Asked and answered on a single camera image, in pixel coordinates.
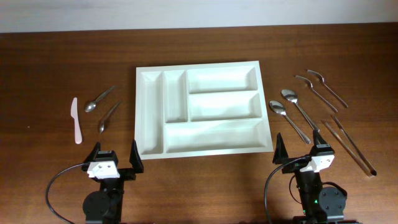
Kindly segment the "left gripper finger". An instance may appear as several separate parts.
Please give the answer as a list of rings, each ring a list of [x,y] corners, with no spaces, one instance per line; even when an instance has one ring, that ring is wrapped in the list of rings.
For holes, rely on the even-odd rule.
[[[135,173],[143,173],[144,172],[144,165],[141,161],[141,157],[140,157],[138,149],[137,149],[136,140],[133,140],[132,144],[131,144],[131,152],[130,152],[130,156],[129,156],[129,162],[132,165],[132,168]]]
[[[101,150],[101,144],[100,142],[97,142],[93,148],[93,150],[89,153],[89,155],[86,157],[86,159],[83,161],[84,163],[90,163],[93,162],[97,156],[97,154]]]

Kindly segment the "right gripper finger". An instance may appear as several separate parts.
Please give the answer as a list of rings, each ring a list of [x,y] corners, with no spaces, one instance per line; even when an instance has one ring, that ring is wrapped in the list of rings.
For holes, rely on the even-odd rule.
[[[325,147],[326,141],[317,130],[313,130],[313,142],[315,147]]]
[[[274,151],[273,164],[285,164],[289,160],[289,155],[285,148],[285,144],[281,133],[277,134],[276,146]]]

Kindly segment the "small steel teaspoon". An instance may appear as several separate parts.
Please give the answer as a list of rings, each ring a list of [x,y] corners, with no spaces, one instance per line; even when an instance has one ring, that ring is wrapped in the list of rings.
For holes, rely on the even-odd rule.
[[[121,101],[118,101],[115,103],[113,107],[111,107],[106,114],[100,119],[99,125],[98,125],[98,132],[102,134],[104,130],[106,129],[106,123],[109,121],[110,116],[114,113],[116,108],[121,104]]]
[[[109,89],[102,92],[96,99],[87,102],[85,105],[85,112],[89,113],[89,112],[93,111],[96,108],[96,105],[98,104],[98,102],[100,100],[102,100],[106,95],[108,95],[113,89],[114,89],[114,86],[111,86]]]

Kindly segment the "large steel spoon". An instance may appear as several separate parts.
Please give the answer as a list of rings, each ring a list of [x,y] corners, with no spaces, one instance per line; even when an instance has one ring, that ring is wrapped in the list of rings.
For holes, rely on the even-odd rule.
[[[303,117],[307,120],[307,122],[309,123],[309,125],[311,126],[311,128],[313,130],[315,130],[315,131],[320,130],[319,127],[315,124],[315,122],[309,117],[309,115],[299,105],[298,96],[294,91],[288,90],[288,89],[283,89],[283,90],[281,90],[281,94],[286,100],[292,102],[298,108],[298,110],[302,113]]]
[[[310,138],[287,116],[286,109],[282,103],[275,100],[270,100],[269,107],[273,112],[283,116],[290,123],[305,144],[311,143]]]

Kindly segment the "steel fork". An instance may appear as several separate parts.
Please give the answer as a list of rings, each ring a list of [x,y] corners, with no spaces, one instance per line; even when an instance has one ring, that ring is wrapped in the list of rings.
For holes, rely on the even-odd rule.
[[[325,83],[325,79],[324,79],[324,77],[320,74],[320,73],[318,73],[318,72],[316,72],[316,71],[313,71],[313,70],[307,70],[307,73],[309,73],[309,74],[311,74],[311,75],[314,75],[314,76],[316,76],[318,79],[319,79],[319,81],[320,81],[320,83],[345,107],[345,108],[348,108],[348,105],[347,105],[347,103],[342,99],[342,98],[340,98],[326,83]]]
[[[332,109],[332,111],[334,111],[335,113],[338,112],[338,110],[337,110],[329,101],[327,101],[324,97],[322,97],[322,96],[313,88],[313,83],[312,83],[309,79],[307,79],[307,78],[305,78],[305,77],[302,77],[302,76],[300,76],[300,75],[296,75],[295,78],[296,78],[296,79],[299,79],[299,80],[301,80],[301,81],[303,81],[303,82],[305,82],[305,83],[307,84],[307,86],[309,87],[309,89],[310,89],[317,97],[319,97],[319,99],[321,99],[327,106],[329,106],[329,107]]]

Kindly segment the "steel tongs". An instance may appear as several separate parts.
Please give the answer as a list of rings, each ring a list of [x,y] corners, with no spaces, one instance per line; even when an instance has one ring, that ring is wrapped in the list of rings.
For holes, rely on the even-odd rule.
[[[333,121],[336,123],[338,129],[341,131],[342,135],[346,138],[348,142],[345,142],[342,137],[335,131],[331,125],[326,120],[321,120],[322,124],[331,132],[333,137],[341,144],[345,151],[352,157],[352,159],[357,163],[357,165],[362,169],[362,171],[369,177],[376,177],[377,170],[366,158],[366,156],[360,151],[358,146],[355,144],[351,136],[345,130],[341,122],[336,116],[332,116]]]

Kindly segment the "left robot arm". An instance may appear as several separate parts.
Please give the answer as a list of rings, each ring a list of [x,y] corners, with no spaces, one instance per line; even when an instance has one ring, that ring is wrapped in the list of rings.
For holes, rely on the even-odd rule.
[[[124,183],[136,179],[144,171],[144,165],[132,142],[129,155],[131,167],[119,168],[115,151],[102,151],[97,142],[83,162],[82,171],[99,183],[99,190],[86,196],[83,212],[86,223],[120,223],[123,207]]]

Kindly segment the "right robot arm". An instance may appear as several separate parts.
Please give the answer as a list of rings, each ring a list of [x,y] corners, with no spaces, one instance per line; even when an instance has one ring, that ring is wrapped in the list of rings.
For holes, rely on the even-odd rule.
[[[331,166],[335,151],[317,131],[313,132],[313,141],[308,154],[289,157],[278,134],[272,162],[280,165],[284,174],[294,174],[303,215],[293,217],[293,223],[338,223],[344,220],[348,194],[333,182],[322,182],[320,177],[320,171]]]

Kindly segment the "white plastic cutlery tray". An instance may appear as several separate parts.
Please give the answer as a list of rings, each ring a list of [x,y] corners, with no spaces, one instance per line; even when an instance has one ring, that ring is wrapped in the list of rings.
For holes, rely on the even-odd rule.
[[[257,61],[139,67],[135,118],[144,160],[273,150]]]

